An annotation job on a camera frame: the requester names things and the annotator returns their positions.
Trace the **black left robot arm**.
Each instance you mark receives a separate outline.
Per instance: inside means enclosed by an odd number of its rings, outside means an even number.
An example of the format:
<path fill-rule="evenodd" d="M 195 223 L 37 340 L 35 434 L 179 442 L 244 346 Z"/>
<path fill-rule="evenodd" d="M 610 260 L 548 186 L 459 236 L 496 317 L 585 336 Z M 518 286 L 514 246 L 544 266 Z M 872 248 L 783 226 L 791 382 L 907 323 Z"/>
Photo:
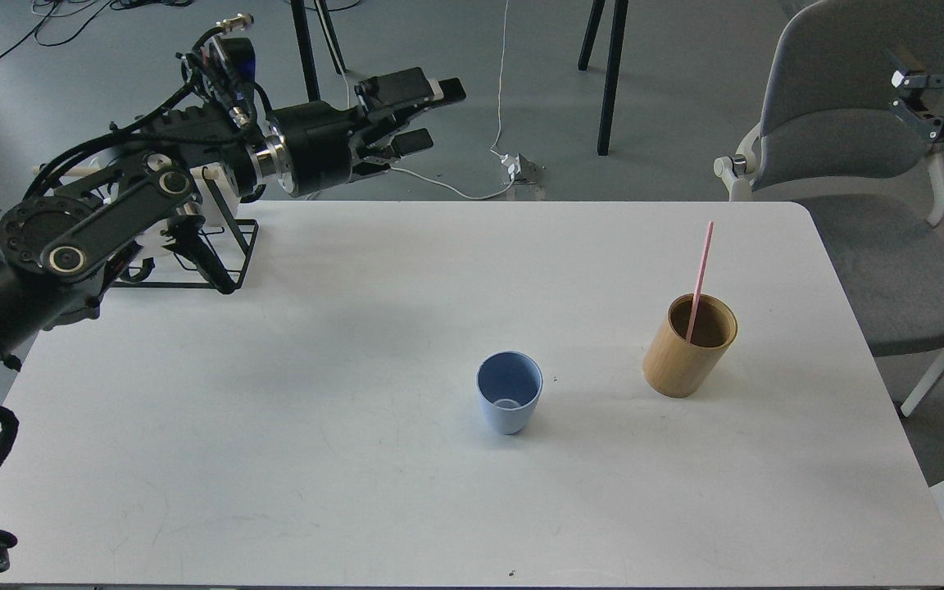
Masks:
<path fill-rule="evenodd" d="M 356 105 L 325 101 L 273 108 L 256 82 L 256 57 L 241 30 L 250 15 L 218 21 L 180 53 L 183 83 L 160 106 L 89 139 L 38 168 L 18 204 L 0 218 L 0 365 L 19 372 L 16 348 L 40 331 L 100 315 L 113 285 L 146 279 L 158 253 L 194 266 L 210 288 L 231 294 L 243 273 L 226 269 L 203 237 L 233 230 L 239 204 L 269 184 L 291 197 L 389 172 L 430 149 L 410 122 L 465 100 L 457 78 L 419 67 L 357 82 Z M 19 422 L 0 406 L 0 468 Z M 0 574 L 16 537 L 0 528 Z"/>

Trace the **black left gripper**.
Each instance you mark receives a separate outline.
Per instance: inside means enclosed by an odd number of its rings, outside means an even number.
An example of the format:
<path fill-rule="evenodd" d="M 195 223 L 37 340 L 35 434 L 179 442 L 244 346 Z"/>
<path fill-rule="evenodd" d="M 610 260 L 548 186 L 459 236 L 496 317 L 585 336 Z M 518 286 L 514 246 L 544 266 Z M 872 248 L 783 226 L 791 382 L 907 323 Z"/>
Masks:
<path fill-rule="evenodd" d="M 433 147 L 426 129 L 395 134 L 394 117 L 467 98 L 460 79 L 428 78 L 420 68 L 363 79 L 355 90 L 357 104 L 345 111 L 311 102 L 266 112 L 256 142 L 257 183 L 307 197 L 383 175 L 401 158 Z"/>

